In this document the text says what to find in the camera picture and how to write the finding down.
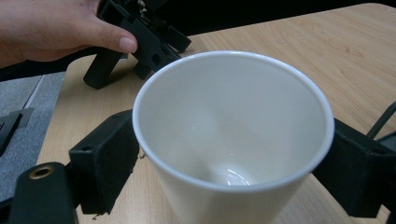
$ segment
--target light wood grain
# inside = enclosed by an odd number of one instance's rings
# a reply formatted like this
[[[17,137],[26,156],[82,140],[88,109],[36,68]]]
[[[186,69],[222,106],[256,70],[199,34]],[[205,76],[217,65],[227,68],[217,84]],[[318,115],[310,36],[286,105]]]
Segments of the light wood grain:
[[[367,133],[396,101],[396,9],[377,4],[339,8],[280,21],[191,36],[183,56],[236,49],[277,58],[311,77],[328,97],[334,116]],[[132,74],[133,57],[120,62],[118,79],[96,91],[82,77],[92,57],[70,64],[38,163],[68,163],[68,150],[108,116],[131,109],[144,81]],[[380,135],[396,130],[393,118]],[[311,175],[276,223],[385,223],[348,217]],[[78,214],[80,223],[177,223],[148,159],[139,160],[111,215]]]

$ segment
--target cup rim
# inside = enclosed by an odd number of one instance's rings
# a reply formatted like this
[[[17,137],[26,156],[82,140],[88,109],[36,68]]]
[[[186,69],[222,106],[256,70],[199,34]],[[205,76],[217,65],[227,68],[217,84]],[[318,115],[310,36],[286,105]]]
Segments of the cup rim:
[[[281,178],[273,180],[273,181],[254,184],[254,185],[250,185],[250,186],[229,186],[229,185],[222,185],[222,184],[207,182],[207,181],[186,175],[186,174],[180,172],[179,170],[177,170],[176,168],[172,167],[171,165],[167,164],[162,159],[160,159],[156,155],[156,153],[151,150],[151,148],[149,147],[149,144],[147,143],[146,139],[144,138],[143,134],[141,133],[140,122],[139,122],[140,103],[153,82],[155,82],[159,77],[161,77],[167,71],[171,70],[173,68],[173,66],[177,66],[177,65],[183,64],[183,63],[188,63],[191,60],[195,60],[195,59],[199,59],[199,58],[219,57],[219,56],[224,56],[224,55],[231,55],[231,56],[238,55],[238,56],[242,56],[245,58],[264,60],[264,61],[266,61],[268,63],[272,63],[273,65],[278,66],[282,69],[286,69],[290,73],[294,74],[295,77],[297,77],[309,90],[314,92],[316,97],[318,98],[318,101],[322,107],[322,111],[324,112],[325,124],[326,124],[326,130],[325,130],[325,136],[324,136],[323,142],[320,146],[320,149],[317,151],[316,155],[313,157],[313,159],[309,163],[307,163],[305,166],[303,166],[301,169],[299,169],[297,172],[294,172],[292,175],[287,175],[287,176],[281,177]],[[306,175],[309,175],[320,164],[320,162],[324,159],[324,157],[327,155],[328,151],[330,150],[330,146],[332,144],[332,139],[333,139],[333,135],[334,135],[334,120],[333,120],[333,115],[332,115],[332,109],[330,107],[330,104],[329,104],[326,96],[321,91],[321,89],[314,83],[314,81],[312,81],[309,77],[304,75],[298,69],[292,67],[289,64],[283,63],[277,59],[274,59],[274,58],[271,58],[268,56],[264,56],[261,54],[253,53],[253,52],[246,52],[246,51],[239,51],[239,50],[215,50],[215,51],[207,51],[207,52],[197,53],[197,54],[193,54],[191,56],[184,57],[184,58],[179,59],[173,63],[166,65],[164,68],[160,69],[152,77],[150,77],[146,81],[146,83],[143,85],[143,87],[137,94],[136,99],[134,101],[134,109],[133,109],[132,116],[133,116],[134,134],[135,134],[141,148],[146,153],[148,158],[153,163],[155,163],[154,165],[159,166],[163,171],[165,171],[169,175],[172,175],[180,180],[183,180],[183,181],[193,184],[195,186],[200,186],[202,188],[212,189],[212,190],[217,190],[217,191],[224,191],[224,192],[253,192],[253,191],[261,191],[264,189],[275,189],[275,188],[279,188],[282,186],[287,186],[288,184],[290,184],[292,182],[302,179]]]

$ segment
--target brass insert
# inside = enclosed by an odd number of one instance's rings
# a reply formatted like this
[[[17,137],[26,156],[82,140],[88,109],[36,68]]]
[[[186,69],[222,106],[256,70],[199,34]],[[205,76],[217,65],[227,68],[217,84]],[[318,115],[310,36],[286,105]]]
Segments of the brass insert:
[[[54,171],[55,171],[55,169],[52,166],[45,165],[45,166],[35,168],[33,170],[33,172],[29,174],[29,177],[31,179],[41,179],[41,178],[51,175]]]

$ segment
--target fingernail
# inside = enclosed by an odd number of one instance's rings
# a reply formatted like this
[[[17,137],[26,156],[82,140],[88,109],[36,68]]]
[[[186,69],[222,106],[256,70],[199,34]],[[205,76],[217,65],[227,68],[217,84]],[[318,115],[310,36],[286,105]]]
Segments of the fingernail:
[[[135,40],[128,37],[122,37],[120,39],[120,49],[125,53],[134,53],[137,49]]]

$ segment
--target black plastic bracket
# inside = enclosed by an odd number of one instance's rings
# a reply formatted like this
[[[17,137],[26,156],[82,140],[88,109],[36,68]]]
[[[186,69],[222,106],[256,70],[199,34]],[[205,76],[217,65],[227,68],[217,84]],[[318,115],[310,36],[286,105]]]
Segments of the black plastic bracket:
[[[175,49],[183,52],[191,42],[173,26],[155,17],[155,9],[166,1],[148,1],[144,5],[143,1],[137,0],[106,0],[98,13],[103,21],[134,34],[139,46],[133,53],[138,60],[134,72],[142,79],[151,71],[156,72],[180,59]],[[101,49],[84,77],[85,83],[95,89],[102,89],[121,55],[114,50]]]
[[[394,133],[374,140],[395,109],[393,103],[367,135],[336,119],[330,151],[313,172],[350,216],[376,217],[382,204],[396,212]]]
[[[13,198],[0,203],[0,223],[77,224],[110,213],[139,153],[132,110],[106,119],[70,151],[70,162],[37,165],[20,175]]]

